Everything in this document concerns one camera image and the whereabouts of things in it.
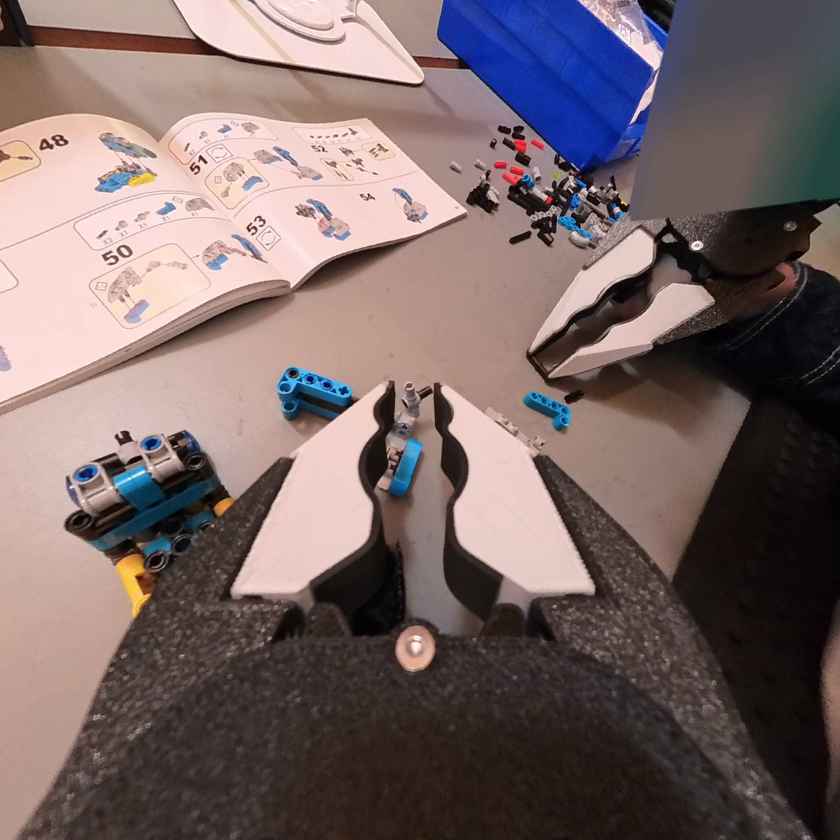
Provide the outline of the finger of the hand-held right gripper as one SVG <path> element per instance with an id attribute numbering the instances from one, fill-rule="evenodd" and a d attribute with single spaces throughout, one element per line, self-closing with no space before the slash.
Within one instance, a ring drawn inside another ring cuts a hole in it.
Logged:
<path id="1" fill-rule="evenodd" d="M 674 283 L 662 287 L 636 318 L 612 325 L 600 339 L 573 352 L 544 378 L 579 375 L 645 354 L 666 334 L 711 308 L 714 302 L 700 285 Z"/>
<path id="2" fill-rule="evenodd" d="M 649 281 L 656 258 L 655 236 L 637 229 L 582 268 L 538 331 L 528 358 L 536 359 L 569 331 L 577 331 L 581 322 L 619 293 L 628 291 L 633 295 Z"/>

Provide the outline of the blue beams black axle assembly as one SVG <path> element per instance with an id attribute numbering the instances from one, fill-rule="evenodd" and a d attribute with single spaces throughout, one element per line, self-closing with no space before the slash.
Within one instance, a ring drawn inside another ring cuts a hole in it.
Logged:
<path id="1" fill-rule="evenodd" d="M 356 402 L 349 385 L 297 366 L 284 371 L 276 384 L 276 392 L 283 417 L 288 421 L 301 412 L 334 419 Z"/>

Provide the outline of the grey desk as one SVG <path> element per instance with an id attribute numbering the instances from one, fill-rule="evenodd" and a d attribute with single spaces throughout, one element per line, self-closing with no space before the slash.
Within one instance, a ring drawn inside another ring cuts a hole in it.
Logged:
<path id="1" fill-rule="evenodd" d="M 5 127 L 63 112 L 126 118 L 159 136 L 179 118 L 226 110 L 303 121 L 376 122 L 452 196 L 507 111 L 467 70 L 421 88 L 356 82 L 231 59 L 37 46 L 2 52 Z M 273 392 L 299 362 L 359 392 L 386 377 L 444 381 L 480 408 L 529 418 L 539 385 L 524 352 L 581 252 L 565 240 L 509 245 L 516 208 L 404 245 L 340 258 L 293 296 L 241 306 L 95 379 L 2 417 L 2 660 L 7 671 L 99 670 L 128 600 L 110 563 L 64 533 L 69 467 L 112 433 L 188 427 L 238 494 L 294 433 Z M 596 380 L 549 453 L 673 575 L 748 403 L 681 350 Z"/>

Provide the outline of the grey panel with connectors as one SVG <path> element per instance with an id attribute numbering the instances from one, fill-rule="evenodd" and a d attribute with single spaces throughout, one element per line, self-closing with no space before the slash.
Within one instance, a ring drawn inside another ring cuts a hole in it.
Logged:
<path id="1" fill-rule="evenodd" d="M 515 425 L 511 420 L 507 417 L 501 415 L 492 407 L 488 407 L 485 411 L 485 415 L 496 425 L 502 427 L 506 430 L 511 436 L 517 439 L 519 443 L 525 446 L 531 457 L 535 457 L 536 455 L 541 454 L 543 446 L 545 446 L 546 441 L 539 437 L 539 436 L 532 436 L 529 437 L 525 433 L 523 433 L 520 428 Z"/>

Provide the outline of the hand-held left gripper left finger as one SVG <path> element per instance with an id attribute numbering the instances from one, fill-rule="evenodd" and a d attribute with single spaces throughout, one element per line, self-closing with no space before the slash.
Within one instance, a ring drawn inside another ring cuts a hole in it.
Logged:
<path id="1" fill-rule="evenodd" d="M 394 406 L 394 384 L 383 382 L 292 453 L 233 599 L 314 602 L 318 586 L 373 549 L 382 530 L 373 485 L 385 471 Z"/>

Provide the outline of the blue angled beam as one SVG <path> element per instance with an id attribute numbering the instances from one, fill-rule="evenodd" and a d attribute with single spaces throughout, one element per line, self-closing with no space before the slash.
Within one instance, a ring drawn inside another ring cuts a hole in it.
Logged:
<path id="1" fill-rule="evenodd" d="M 522 401 L 526 407 L 550 418 L 552 426 L 556 430 L 560 431 L 571 424 L 570 408 L 563 402 L 557 402 L 546 395 L 534 391 L 527 393 L 522 398 Z"/>

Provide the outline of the pile of small brick parts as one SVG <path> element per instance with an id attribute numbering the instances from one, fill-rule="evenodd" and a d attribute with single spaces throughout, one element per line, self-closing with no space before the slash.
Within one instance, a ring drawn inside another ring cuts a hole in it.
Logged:
<path id="1" fill-rule="evenodd" d="M 489 147 L 506 157 L 490 164 L 475 161 L 479 180 L 466 204 L 486 214 L 500 210 L 503 198 L 519 207 L 528 216 L 528 227 L 511 236 L 513 245 L 536 236 L 551 246 L 558 233 L 566 232 L 576 247 L 593 249 L 627 215 L 629 205 L 613 176 L 598 185 L 592 173 L 560 154 L 553 157 L 553 170 L 544 175 L 539 153 L 546 151 L 546 144 L 527 136 L 523 125 L 498 125 Z"/>

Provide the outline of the blue plastic bin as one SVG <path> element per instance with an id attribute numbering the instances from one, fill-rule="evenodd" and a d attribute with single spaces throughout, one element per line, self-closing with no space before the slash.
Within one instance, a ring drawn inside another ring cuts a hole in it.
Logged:
<path id="1" fill-rule="evenodd" d="M 653 68 L 575 1 L 445 1 L 438 38 L 582 170 L 637 154 Z"/>

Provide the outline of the blue grey brick assembly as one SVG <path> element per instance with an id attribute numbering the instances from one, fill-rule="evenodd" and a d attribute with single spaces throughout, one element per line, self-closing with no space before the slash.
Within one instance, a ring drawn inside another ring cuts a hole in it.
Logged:
<path id="1" fill-rule="evenodd" d="M 377 481 L 377 488 L 395 497 L 407 493 L 423 444 L 411 438 L 417 418 L 410 413 L 395 413 L 392 430 L 385 438 L 387 469 Z"/>

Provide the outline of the open instruction booklet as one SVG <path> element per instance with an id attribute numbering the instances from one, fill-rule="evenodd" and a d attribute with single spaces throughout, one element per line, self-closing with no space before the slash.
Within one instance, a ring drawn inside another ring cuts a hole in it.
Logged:
<path id="1" fill-rule="evenodd" d="M 3 413 L 466 215 L 368 119 L 65 114 L 1 145 Z"/>

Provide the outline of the white stand base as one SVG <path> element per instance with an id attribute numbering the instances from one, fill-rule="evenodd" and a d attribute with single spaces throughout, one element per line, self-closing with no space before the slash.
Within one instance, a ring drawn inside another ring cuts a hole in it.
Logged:
<path id="1" fill-rule="evenodd" d="M 274 65 L 420 85 L 424 73 L 366 2 L 176 1 L 194 35 Z"/>

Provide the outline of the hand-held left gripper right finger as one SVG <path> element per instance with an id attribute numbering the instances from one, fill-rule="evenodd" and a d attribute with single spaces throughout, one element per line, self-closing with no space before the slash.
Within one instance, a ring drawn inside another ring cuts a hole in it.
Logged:
<path id="1" fill-rule="evenodd" d="M 444 577 L 487 620 L 498 604 L 529 614 L 544 597 L 594 595 L 595 583 L 548 489 L 553 462 L 504 416 L 481 412 L 448 385 L 434 386 L 447 504 Z"/>

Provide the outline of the blue yellow brick vehicle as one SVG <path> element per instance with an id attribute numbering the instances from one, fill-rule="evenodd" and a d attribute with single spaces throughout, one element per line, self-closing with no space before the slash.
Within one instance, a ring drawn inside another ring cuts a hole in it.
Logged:
<path id="1" fill-rule="evenodd" d="M 77 509 L 64 529 L 110 559 L 137 616 L 158 574 L 234 499 L 188 431 L 136 440 L 122 430 L 115 438 L 114 453 L 66 477 Z"/>

